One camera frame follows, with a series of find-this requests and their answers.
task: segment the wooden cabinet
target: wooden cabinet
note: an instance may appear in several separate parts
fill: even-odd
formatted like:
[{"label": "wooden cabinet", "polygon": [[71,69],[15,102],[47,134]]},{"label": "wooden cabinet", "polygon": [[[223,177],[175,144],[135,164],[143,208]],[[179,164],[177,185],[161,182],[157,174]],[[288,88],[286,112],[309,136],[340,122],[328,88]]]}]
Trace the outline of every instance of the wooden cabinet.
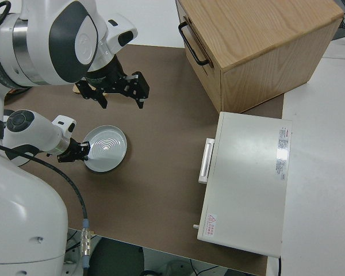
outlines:
[{"label": "wooden cabinet", "polygon": [[306,83],[343,18],[333,0],[177,0],[177,9],[204,89],[218,112],[236,113]]}]

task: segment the black metal handle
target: black metal handle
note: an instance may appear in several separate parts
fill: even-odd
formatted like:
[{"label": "black metal handle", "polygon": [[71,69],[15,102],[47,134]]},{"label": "black metal handle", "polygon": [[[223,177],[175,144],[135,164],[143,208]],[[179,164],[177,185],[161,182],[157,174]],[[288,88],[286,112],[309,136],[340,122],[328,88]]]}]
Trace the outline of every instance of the black metal handle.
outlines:
[{"label": "black metal handle", "polygon": [[183,31],[182,31],[182,29],[183,29],[184,27],[186,27],[186,26],[188,26],[188,23],[187,23],[186,21],[181,22],[181,23],[179,24],[178,29],[179,29],[179,33],[180,33],[180,35],[182,36],[182,38],[183,38],[185,44],[187,45],[189,51],[191,52],[191,54],[192,54],[192,56],[193,56],[195,62],[197,62],[197,64],[198,64],[198,65],[201,65],[201,66],[206,65],[206,64],[209,64],[209,60],[208,60],[208,59],[206,59],[206,60],[200,60],[200,59],[198,58],[196,52],[193,50],[193,48],[192,48],[191,45],[189,44],[188,39],[186,39],[186,37],[185,37],[185,35],[184,35]]}]

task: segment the warning label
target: warning label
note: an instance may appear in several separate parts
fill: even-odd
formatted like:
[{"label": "warning label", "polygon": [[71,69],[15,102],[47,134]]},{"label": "warning label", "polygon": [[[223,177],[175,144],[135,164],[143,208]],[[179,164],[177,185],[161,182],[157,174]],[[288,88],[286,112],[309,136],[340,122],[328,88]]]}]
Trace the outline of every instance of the warning label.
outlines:
[{"label": "warning label", "polygon": [[207,214],[204,235],[212,237],[216,227],[217,216],[215,214]]},{"label": "warning label", "polygon": [[279,130],[276,155],[276,174],[281,180],[286,179],[286,165],[289,157],[289,135],[289,129],[283,127]]}]

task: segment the brown tabletop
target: brown tabletop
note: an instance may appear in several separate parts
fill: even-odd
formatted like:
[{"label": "brown tabletop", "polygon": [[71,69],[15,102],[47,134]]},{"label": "brown tabletop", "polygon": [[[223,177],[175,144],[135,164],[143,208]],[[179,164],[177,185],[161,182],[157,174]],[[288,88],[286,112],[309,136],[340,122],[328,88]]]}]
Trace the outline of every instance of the brown tabletop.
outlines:
[{"label": "brown tabletop", "polygon": [[[72,86],[33,88],[7,101],[7,109],[29,109],[49,120],[58,114],[77,120],[73,138],[95,127],[114,125],[126,135],[125,159],[114,170],[94,173],[81,161],[58,164],[85,199],[96,234],[139,246],[201,260],[251,274],[265,275],[267,257],[197,240],[205,185],[198,183],[207,137],[214,138],[219,114],[214,109],[184,49],[128,45],[118,58],[127,74],[143,72],[149,99],[108,95],[107,109],[72,92]],[[281,117],[282,97],[248,114]],[[81,229],[76,195],[57,174],[33,162],[23,169],[49,183],[68,209],[69,227]]]}]

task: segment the floor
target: floor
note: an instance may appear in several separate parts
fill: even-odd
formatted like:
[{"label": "floor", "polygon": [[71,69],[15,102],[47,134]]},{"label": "floor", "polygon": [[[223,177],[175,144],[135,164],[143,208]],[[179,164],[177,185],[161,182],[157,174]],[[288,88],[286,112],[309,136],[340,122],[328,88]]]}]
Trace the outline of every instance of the floor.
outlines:
[{"label": "floor", "polygon": [[[80,241],[81,233],[69,229],[68,239],[67,248],[72,249],[66,253],[63,276],[81,276],[82,269],[78,262],[80,250],[79,247],[73,248]],[[192,265],[200,276],[249,276],[196,260],[190,263],[187,258],[99,236],[93,238],[92,245],[89,276],[139,276],[145,270],[155,271],[162,276],[195,276]]]}]

